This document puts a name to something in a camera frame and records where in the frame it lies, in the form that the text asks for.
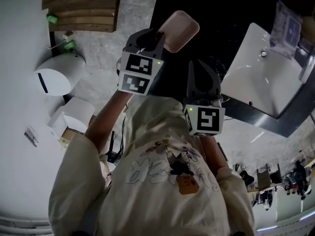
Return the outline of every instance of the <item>pink tray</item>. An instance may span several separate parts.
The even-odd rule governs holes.
[[[161,26],[158,32],[166,35],[164,48],[176,53],[199,32],[199,24],[186,12],[175,11]]]

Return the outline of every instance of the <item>wooden pallet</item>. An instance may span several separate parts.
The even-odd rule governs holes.
[[[42,0],[42,9],[58,17],[49,31],[116,30],[119,0]]]

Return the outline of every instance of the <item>faucet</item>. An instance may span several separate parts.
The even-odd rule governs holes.
[[[315,44],[305,38],[301,38],[294,58],[302,67],[299,80],[305,84],[315,66]]]

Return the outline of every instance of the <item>concrete floor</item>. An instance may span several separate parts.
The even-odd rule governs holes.
[[[85,58],[87,69],[85,75],[73,89],[73,96],[91,102],[95,114],[110,99],[117,89],[118,76],[116,62],[129,36],[150,26],[156,0],[121,0],[117,31],[75,32],[78,52]],[[56,32],[56,42],[62,39],[64,32]],[[117,121],[114,130],[121,132],[123,116]],[[119,135],[115,148],[120,143]],[[261,128],[239,120],[224,122],[222,134],[216,136],[230,165],[244,164],[250,174],[255,176],[256,168],[266,163],[275,166],[280,163],[282,173],[293,168],[293,161],[305,154],[313,154],[315,148],[315,125],[308,117],[304,123],[289,137],[284,138]]]

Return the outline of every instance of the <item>white sink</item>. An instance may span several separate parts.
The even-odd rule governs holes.
[[[251,23],[221,92],[277,117],[300,89],[302,67],[295,59],[271,51],[269,38],[268,32]]]

